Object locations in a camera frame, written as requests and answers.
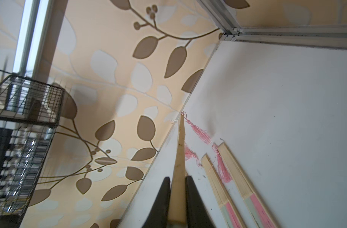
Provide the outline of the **folding fan pink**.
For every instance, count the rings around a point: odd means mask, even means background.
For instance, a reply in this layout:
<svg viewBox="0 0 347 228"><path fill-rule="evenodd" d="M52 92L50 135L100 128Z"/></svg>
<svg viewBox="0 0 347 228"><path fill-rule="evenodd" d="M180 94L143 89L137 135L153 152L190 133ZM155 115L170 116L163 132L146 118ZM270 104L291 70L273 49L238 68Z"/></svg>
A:
<svg viewBox="0 0 347 228"><path fill-rule="evenodd" d="M185 191L185 114L180 114L178 123L177 152L167 218L170 228L188 228Z"/></svg>
<svg viewBox="0 0 347 228"><path fill-rule="evenodd" d="M245 228L246 224L242 219L235 203L226 190L224 183L232 180L229 172L226 170L222 156L219 153L217 145L213 145L212 149L216 154L217 168L214 167L208 155L204 155L199 159L198 155L193 152L188 145L185 145L185 160L191 158L196 160L197 166L205 170L205 176L209 181L212 192L215 196L217 204L222 212L228 228Z"/></svg>

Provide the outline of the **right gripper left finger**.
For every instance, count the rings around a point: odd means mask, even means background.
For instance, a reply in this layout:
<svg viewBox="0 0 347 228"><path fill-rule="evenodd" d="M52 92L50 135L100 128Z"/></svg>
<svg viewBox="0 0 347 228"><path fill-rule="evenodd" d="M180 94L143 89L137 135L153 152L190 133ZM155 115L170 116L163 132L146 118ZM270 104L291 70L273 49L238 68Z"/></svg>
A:
<svg viewBox="0 0 347 228"><path fill-rule="evenodd" d="M165 177L142 228L166 228L171 195L170 178Z"/></svg>

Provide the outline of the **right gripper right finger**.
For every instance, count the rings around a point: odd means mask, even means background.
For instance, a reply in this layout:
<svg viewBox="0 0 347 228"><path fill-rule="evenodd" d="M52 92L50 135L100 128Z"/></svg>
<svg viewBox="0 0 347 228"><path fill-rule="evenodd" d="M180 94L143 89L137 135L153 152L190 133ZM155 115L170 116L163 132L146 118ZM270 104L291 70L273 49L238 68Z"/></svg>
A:
<svg viewBox="0 0 347 228"><path fill-rule="evenodd" d="M192 176L185 178L185 191L188 228L214 228Z"/></svg>

